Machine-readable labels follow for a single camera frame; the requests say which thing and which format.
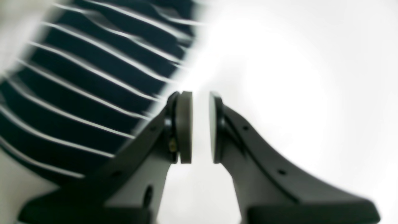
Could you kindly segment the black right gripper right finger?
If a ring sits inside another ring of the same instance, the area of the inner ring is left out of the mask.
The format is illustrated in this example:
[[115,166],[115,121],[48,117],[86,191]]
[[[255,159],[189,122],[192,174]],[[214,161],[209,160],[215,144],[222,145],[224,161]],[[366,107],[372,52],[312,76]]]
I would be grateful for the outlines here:
[[233,180],[242,224],[376,224],[370,200],[308,174],[272,146],[221,96],[209,94],[213,162]]

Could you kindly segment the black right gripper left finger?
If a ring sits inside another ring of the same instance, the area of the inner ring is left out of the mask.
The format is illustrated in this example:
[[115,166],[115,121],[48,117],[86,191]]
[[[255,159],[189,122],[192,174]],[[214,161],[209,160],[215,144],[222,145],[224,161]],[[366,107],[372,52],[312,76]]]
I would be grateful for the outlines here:
[[153,224],[171,164],[192,161],[193,94],[163,110],[109,162],[81,180],[30,200],[20,224]]

